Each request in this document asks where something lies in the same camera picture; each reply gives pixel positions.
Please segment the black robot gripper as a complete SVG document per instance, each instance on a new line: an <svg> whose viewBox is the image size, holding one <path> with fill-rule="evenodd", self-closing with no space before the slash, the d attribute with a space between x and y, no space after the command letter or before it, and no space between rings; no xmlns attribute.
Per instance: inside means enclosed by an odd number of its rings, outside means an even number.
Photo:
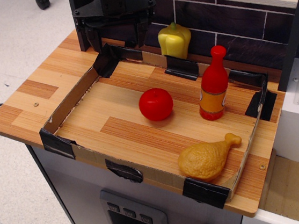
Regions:
<svg viewBox="0 0 299 224"><path fill-rule="evenodd" d="M98 28L134 24L139 47L145 43L154 15L155 0L92 0L74 6L72 16L78 30L84 30L92 48L101 53L102 43Z"/></svg>

